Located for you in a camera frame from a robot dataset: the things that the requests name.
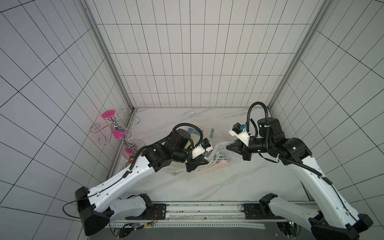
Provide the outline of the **clear plastic vacuum bag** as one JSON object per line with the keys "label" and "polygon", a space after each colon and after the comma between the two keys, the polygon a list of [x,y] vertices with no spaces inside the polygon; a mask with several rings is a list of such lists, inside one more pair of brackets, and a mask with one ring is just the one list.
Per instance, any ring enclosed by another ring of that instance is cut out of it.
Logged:
{"label": "clear plastic vacuum bag", "polygon": [[226,147],[236,140],[230,132],[233,124],[243,122],[245,113],[244,109],[171,109],[171,113],[166,115],[170,126],[181,123],[193,125],[178,129],[185,129],[194,144],[199,143],[190,151],[187,167],[194,173],[204,173],[239,162],[241,157]]}

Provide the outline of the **green white striped towel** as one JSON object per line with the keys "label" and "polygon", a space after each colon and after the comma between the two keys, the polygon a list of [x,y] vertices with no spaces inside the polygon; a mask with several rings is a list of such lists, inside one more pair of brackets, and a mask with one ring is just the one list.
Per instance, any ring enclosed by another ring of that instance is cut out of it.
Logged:
{"label": "green white striped towel", "polygon": [[215,145],[210,155],[206,157],[209,164],[216,164],[220,161],[230,162],[232,159],[228,153],[227,146],[233,142],[220,142]]}

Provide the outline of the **pale yellow towel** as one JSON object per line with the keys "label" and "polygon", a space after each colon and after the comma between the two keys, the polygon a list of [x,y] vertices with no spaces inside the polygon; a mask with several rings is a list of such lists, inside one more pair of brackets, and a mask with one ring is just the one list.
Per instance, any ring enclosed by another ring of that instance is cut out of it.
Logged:
{"label": "pale yellow towel", "polygon": [[194,142],[194,145],[201,145],[203,140],[200,141],[200,132],[194,128],[188,128],[187,132],[191,135],[191,139]]}

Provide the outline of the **blue and beige towel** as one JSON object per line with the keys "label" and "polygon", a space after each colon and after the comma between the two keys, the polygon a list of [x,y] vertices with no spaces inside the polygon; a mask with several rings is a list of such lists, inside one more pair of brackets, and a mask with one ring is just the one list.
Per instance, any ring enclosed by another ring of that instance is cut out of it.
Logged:
{"label": "blue and beige towel", "polygon": [[215,129],[211,129],[210,131],[210,138],[213,139],[214,138],[214,134],[215,134]]}

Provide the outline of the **pink towel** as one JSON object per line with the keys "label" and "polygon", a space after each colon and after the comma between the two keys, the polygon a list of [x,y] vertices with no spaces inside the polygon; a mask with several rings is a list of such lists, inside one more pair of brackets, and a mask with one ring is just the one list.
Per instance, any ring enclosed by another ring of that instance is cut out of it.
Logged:
{"label": "pink towel", "polygon": [[219,160],[214,165],[214,167],[216,167],[216,168],[226,168],[226,167],[229,167],[229,166],[230,166],[230,162],[225,161],[225,160]]}

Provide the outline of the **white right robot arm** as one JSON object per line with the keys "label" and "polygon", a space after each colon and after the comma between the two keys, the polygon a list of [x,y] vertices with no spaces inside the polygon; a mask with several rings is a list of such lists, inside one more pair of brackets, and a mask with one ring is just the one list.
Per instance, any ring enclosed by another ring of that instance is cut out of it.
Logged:
{"label": "white right robot arm", "polygon": [[311,231],[317,240],[357,240],[361,232],[373,225],[367,214],[359,213],[339,194],[306,144],[298,138],[285,137],[277,119],[260,119],[253,126],[257,130],[255,136],[248,132],[248,126],[234,124],[229,133],[237,140],[227,150],[245,161],[250,161],[255,153],[269,154],[271,162],[283,163],[300,179],[319,207],[305,208],[269,193],[259,200],[256,210],[261,217],[292,221]]}

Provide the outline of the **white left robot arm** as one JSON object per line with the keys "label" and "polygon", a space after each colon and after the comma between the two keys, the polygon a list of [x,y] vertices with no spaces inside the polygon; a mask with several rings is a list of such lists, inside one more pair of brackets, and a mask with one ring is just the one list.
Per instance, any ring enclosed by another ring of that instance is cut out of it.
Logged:
{"label": "white left robot arm", "polygon": [[76,205],[85,235],[92,236],[112,221],[119,219],[162,219],[162,211],[147,194],[121,199],[120,196],[139,181],[153,175],[172,162],[183,163],[187,172],[209,163],[205,154],[212,151],[210,141],[200,136],[194,143],[191,135],[176,126],[168,136],[148,146],[143,146],[134,156],[129,167],[98,186],[81,187],[75,192]]}

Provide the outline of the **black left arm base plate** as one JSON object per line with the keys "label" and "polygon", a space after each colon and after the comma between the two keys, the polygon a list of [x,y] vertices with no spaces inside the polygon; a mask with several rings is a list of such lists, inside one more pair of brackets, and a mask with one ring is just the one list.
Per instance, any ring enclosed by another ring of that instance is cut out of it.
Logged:
{"label": "black left arm base plate", "polygon": [[131,195],[127,198],[127,200],[138,200],[139,198],[142,198],[145,202],[144,210],[140,215],[129,214],[125,217],[126,220],[154,220],[155,218],[158,220],[164,220],[166,218],[167,205],[159,203],[154,204],[147,194],[140,194],[138,196]]}

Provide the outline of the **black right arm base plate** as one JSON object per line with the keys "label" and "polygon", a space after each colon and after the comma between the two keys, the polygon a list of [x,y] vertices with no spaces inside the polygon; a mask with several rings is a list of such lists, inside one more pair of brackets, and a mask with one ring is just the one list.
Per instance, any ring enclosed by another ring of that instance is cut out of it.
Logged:
{"label": "black right arm base plate", "polygon": [[243,204],[241,211],[245,213],[247,220],[283,220],[284,218],[272,213],[269,203],[278,195],[269,193],[262,197],[258,203]]}

